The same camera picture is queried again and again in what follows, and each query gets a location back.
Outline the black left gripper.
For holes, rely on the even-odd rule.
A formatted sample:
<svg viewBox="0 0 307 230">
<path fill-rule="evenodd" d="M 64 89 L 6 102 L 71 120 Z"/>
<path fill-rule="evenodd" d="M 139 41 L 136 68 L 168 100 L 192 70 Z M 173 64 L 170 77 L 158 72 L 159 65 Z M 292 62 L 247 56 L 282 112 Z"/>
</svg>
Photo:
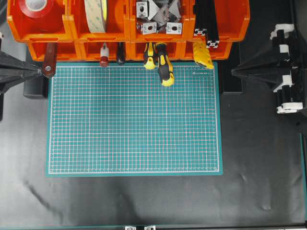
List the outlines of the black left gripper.
<svg viewBox="0 0 307 230">
<path fill-rule="evenodd" d="M 0 93 L 6 93 L 11 87 L 42 77 L 41 68 L 21 61 L 3 51 L 0 52 Z"/>
</svg>

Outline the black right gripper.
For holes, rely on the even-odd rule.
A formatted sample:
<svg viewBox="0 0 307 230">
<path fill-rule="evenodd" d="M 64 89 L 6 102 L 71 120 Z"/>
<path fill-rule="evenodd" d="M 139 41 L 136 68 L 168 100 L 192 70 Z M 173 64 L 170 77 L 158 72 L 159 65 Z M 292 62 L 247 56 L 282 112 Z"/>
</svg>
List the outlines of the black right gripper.
<svg viewBox="0 0 307 230">
<path fill-rule="evenodd" d="M 298 113 L 307 107 L 307 49 L 294 24 L 277 24 L 270 39 L 279 59 L 255 58 L 233 68 L 233 76 L 267 83 L 276 93 L 277 113 Z"/>
</svg>

